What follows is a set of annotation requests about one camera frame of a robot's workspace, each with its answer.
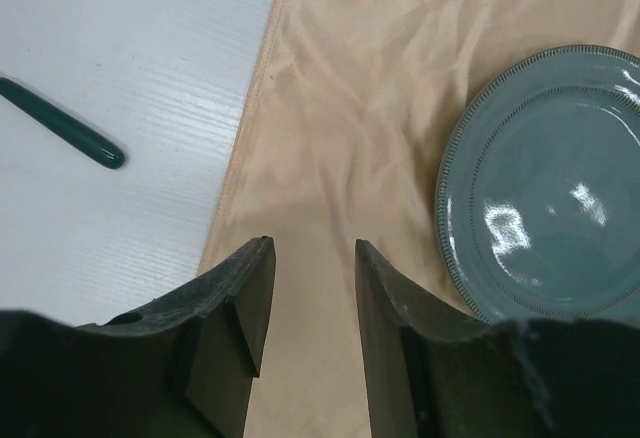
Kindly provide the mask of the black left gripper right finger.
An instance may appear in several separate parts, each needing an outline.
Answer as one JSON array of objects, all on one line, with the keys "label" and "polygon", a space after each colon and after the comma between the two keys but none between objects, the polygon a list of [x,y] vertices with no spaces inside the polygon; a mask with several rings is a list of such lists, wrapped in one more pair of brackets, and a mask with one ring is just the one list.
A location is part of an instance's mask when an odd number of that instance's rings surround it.
[{"label": "black left gripper right finger", "polygon": [[368,241],[355,285],[375,437],[635,437],[639,324],[489,325],[397,271]]}]

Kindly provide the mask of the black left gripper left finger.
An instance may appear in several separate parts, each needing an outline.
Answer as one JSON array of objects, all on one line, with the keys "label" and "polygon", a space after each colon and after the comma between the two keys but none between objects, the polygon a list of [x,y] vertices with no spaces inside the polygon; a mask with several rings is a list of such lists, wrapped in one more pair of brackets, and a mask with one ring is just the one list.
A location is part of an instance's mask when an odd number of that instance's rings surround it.
[{"label": "black left gripper left finger", "polygon": [[276,253],[253,238],[103,325],[1,314],[5,437],[240,437],[269,326]]}]

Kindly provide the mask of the teal round plate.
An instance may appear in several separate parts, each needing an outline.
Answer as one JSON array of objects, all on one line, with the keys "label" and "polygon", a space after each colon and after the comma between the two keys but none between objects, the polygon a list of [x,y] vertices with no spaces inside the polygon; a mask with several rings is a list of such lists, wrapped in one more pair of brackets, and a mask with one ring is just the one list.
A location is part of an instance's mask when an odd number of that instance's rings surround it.
[{"label": "teal round plate", "polygon": [[639,60],[536,53],[470,102],[444,152],[446,268],[480,320],[639,317]]}]

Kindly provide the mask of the peach satin cloth napkin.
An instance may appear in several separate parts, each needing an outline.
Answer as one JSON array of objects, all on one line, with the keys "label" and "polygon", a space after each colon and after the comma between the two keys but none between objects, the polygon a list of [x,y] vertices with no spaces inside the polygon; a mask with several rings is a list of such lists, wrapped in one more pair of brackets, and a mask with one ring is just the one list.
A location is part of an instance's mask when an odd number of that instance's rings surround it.
[{"label": "peach satin cloth napkin", "polygon": [[269,236],[276,279],[249,437],[366,437],[354,247],[455,308],[434,233],[442,152],[519,60],[639,50],[639,0],[275,0],[201,269]]}]

